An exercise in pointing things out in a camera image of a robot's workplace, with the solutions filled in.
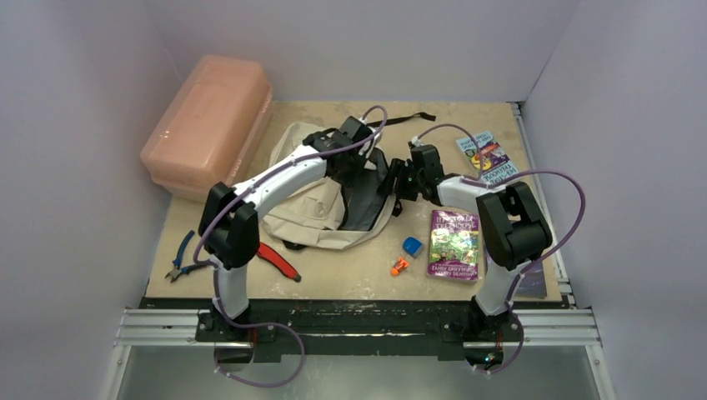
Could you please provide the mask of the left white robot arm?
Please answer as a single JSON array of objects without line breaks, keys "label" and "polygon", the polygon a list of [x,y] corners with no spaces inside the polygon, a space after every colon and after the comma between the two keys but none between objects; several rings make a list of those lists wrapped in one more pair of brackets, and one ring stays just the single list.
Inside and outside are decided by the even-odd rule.
[{"label": "left white robot arm", "polygon": [[348,117],[340,127],[310,133],[281,161],[232,186],[219,182],[208,192],[193,260],[213,268],[216,329],[229,341],[243,338],[248,321],[248,264],[260,245],[264,216],[296,192],[322,178],[346,181],[359,175],[387,122]]}]

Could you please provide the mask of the beige backpack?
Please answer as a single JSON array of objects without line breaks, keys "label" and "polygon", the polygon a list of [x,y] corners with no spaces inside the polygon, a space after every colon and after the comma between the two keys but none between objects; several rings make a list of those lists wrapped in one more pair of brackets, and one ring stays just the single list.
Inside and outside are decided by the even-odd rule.
[{"label": "beige backpack", "polygon": [[380,149],[352,186],[323,178],[263,217],[261,228],[287,249],[344,250],[375,238],[397,212],[396,199],[378,191],[389,163]]}]

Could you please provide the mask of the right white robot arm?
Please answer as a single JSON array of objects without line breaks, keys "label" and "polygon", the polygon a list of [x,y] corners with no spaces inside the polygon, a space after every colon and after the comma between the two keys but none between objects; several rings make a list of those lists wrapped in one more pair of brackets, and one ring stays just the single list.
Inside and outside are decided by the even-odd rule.
[{"label": "right white robot arm", "polygon": [[379,191],[398,200],[419,197],[441,207],[479,217],[483,245],[491,258],[483,286],[472,298],[469,331],[487,339],[501,326],[499,315],[511,308],[521,269],[538,261],[553,242],[552,233],[529,185],[523,181],[488,185],[464,175],[446,173],[437,148],[410,149],[410,158],[395,158]]}]

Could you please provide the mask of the purple treehouse book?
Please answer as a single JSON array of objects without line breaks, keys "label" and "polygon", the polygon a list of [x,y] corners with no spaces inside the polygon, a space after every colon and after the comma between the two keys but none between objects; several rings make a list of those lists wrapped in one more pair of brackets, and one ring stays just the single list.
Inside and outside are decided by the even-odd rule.
[{"label": "purple treehouse book", "polygon": [[479,279],[479,254],[477,214],[441,209],[432,211],[428,276],[475,283]]}]

